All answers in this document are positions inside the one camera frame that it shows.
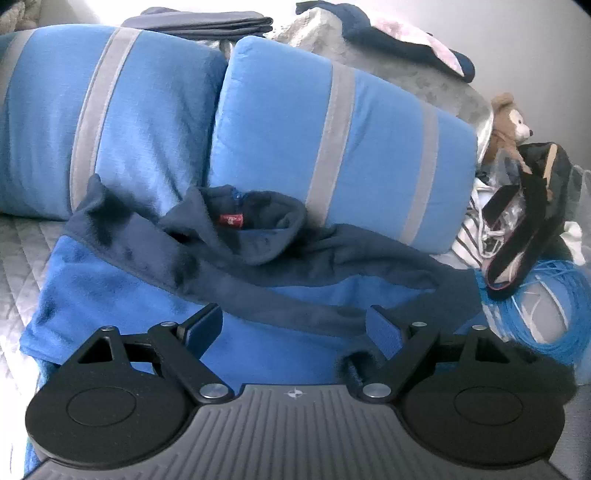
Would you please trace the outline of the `blue navy fleece jacket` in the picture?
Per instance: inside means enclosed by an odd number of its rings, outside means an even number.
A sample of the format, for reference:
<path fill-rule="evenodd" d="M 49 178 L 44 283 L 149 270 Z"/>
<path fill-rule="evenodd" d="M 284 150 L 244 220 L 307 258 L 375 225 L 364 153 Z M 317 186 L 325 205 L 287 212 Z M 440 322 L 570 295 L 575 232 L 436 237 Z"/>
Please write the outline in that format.
<path fill-rule="evenodd" d="M 144 334 L 208 304 L 200 360 L 235 393 L 125 466 L 41 460 L 35 479 L 557 479 L 547 460 L 467 466 L 428 450 L 393 407 L 360 399 L 385 356 L 370 308 L 464 334 L 484 317 L 475 276 L 349 225 L 311 229 L 300 201 L 191 188 L 157 221 L 92 177 L 49 261 L 24 353 L 54 372 L 99 328 Z"/>

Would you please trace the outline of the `navy pink folded garment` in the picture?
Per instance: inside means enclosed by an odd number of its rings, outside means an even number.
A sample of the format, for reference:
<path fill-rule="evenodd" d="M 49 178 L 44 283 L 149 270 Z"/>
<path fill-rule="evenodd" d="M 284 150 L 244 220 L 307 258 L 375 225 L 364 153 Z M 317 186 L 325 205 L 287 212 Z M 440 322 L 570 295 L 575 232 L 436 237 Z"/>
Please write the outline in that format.
<path fill-rule="evenodd" d="M 342 22 L 342 38 L 356 46 L 372 48 L 413 62 L 430 65 L 472 83 L 476 67 L 466 55 L 447 47 L 432 34 L 405 22 L 373 22 L 367 14 L 349 3 L 304 1 L 295 6 L 297 15 L 320 8 Z"/>

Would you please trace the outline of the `silver grey patterned cushion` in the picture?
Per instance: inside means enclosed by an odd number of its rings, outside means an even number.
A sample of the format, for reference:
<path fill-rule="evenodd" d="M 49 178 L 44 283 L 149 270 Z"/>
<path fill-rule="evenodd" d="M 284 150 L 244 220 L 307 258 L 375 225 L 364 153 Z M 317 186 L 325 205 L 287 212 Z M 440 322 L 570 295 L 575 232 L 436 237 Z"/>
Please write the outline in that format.
<path fill-rule="evenodd" d="M 342 21 L 322 8 L 312 8 L 277 25 L 269 37 L 371 73 L 465 121 L 476 132 L 477 161 L 483 161 L 493 128 L 493 110 L 469 84 L 433 66 L 356 46 L 342 37 Z"/>

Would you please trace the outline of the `blue striped pillow right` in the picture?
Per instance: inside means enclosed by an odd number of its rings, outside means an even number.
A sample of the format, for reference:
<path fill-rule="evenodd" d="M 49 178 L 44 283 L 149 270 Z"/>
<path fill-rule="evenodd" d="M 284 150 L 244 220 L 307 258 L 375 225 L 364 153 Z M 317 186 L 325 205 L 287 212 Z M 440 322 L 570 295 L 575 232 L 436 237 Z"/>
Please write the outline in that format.
<path fill-rule="evenodd" d="M 346 223 L 448 251 L 477 165 L 464 121 L 376 76 L 249 36 L 219 96 L 208 182 L 276 191 L 315 226 Z"/>

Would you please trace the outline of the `blue striped pillow left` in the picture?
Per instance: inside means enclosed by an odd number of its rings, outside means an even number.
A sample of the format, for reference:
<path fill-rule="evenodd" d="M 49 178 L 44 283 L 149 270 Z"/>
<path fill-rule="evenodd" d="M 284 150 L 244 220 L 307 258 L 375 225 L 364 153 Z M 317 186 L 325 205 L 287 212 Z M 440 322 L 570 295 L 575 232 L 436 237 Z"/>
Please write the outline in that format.
<path fill-rule="evenodd" d="M 160 216 L 204 182 L 226 60 L 127 27 L 58 25 L 1 38 L 1 210 L 68 218 L 98 176 Z"/>

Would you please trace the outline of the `brown teddy bear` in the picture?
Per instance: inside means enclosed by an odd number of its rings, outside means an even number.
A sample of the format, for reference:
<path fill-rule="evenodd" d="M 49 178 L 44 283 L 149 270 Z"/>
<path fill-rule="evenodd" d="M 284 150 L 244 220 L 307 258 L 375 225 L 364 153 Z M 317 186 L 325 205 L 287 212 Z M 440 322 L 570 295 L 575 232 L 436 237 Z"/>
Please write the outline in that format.
<path fill-rule="evenodd" d="M 518 161 L 525 171 L 530 171 L 518 149 L 533 136 L 533 130 L 526 124 L 514 96 L 505 92 L 491 101 L 494 120 L 493 128 L 483 163 L 490 164 L 503 150 L 512 159 Z"/>

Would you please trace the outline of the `blue striped pillow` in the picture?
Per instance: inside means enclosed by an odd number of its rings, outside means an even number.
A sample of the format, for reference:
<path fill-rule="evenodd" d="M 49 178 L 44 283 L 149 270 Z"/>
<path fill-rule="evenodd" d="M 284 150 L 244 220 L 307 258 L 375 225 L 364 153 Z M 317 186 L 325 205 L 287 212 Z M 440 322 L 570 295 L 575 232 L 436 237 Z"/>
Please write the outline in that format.
<path fill-rule="evenodd" d="M 1 38 L 1 210 L 68 218 L 98 176 L 160 216 L 204 182 L 226 60 L 127 27 L 58 25 Z"/>
<path fill-rule="evenodd" d="M 276 191 L 315 226 L 346 223 L 448 251 L 477 165 L 464 121 L 376 76 L 249 36 L 219 96 L 208 182 Z"/>

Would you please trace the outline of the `dark grey folded garment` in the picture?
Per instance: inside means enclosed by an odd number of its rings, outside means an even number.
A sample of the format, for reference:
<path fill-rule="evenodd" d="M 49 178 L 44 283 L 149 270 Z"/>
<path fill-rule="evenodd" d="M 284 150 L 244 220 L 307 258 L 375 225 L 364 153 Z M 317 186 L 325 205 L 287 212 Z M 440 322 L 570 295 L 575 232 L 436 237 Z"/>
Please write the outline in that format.
<path fill-rule="evenodd" d="M 238 41 L 244 36 L 270 33 L 273 18 L 252 11 L 195 13 L 151 7 L 138 16 L 126 19 L 122 26 L 188 40 Z"/>

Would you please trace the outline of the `striped white tote bag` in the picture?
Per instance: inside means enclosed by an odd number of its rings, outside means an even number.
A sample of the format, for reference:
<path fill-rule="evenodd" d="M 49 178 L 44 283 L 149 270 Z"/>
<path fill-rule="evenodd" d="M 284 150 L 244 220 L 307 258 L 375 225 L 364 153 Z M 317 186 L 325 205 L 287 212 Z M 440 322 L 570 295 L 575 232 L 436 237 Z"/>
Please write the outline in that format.
<path fill-rule="evenodd" d="M 483 269 L 509 240 L 523 213 L 519 186 L 494 187 L 476 179 L 452 251 L 469 267 Z"/>

